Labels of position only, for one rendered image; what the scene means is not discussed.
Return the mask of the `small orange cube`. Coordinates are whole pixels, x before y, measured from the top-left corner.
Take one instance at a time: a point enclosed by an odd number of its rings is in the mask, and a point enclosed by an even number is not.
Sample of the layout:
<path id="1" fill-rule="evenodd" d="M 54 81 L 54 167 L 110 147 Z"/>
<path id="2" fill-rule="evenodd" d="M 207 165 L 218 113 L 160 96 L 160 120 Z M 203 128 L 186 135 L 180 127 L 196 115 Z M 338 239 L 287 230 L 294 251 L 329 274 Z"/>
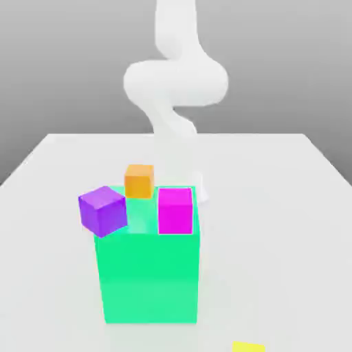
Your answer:
<path id="1" fill-rule="evenodd" d="M 124 191 L 127 198 L 150 199 L 154 192 L 154 166 L 128 165 L 124 174 Z"/>

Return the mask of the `large green box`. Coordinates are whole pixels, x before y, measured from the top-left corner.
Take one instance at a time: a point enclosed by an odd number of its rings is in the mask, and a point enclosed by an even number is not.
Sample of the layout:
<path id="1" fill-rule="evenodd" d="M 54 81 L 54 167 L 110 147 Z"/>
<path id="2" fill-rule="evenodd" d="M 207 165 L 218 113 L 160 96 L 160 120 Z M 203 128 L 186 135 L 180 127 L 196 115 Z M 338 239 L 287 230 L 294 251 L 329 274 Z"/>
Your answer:
<path id="1" fill-rule="evenodd" d="M 95 237 L 104 319 L 108 324 L 195 324 L 200 226 L 192 201 L 190 234 L 159 234 L 158 195 L 127 199 L 128 225 Z"/>

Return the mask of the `small yellow cube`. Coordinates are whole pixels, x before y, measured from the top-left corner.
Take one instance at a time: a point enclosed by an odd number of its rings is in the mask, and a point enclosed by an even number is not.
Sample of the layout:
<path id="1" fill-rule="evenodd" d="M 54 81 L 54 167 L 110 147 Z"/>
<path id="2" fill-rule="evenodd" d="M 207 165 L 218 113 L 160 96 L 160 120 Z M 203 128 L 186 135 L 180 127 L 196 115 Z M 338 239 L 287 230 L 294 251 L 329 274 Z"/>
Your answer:
<path id="1" fill-rule="evenodd" d="M 234 341 L 232 343 L 232 352 L 265 352 L 265 346 L 262 344 Z"/>

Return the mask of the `small magenta cube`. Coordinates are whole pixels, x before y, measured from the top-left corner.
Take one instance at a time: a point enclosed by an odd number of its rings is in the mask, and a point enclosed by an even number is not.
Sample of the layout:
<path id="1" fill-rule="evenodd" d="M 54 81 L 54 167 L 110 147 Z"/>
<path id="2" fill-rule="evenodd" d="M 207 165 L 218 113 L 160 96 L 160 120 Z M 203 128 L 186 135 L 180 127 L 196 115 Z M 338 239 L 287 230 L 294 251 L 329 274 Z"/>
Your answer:
<path id="1" fill-rule="evenodd" d="M 158 191 L 160 234 L 191 234 L 193 195 L 191 188 L 160 188 Z"/>

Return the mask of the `small purple cube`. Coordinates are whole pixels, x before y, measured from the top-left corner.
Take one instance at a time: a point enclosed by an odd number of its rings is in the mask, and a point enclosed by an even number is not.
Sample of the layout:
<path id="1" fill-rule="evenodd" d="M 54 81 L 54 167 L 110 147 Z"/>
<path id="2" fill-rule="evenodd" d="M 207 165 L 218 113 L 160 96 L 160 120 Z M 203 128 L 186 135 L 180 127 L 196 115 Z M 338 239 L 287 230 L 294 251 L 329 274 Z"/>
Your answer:
<path id="1" fill-rule="evenodd" d="M 126 197 L 102 186 L 78 197 L 82 225 L 103 238 L 127 226 Z"/>

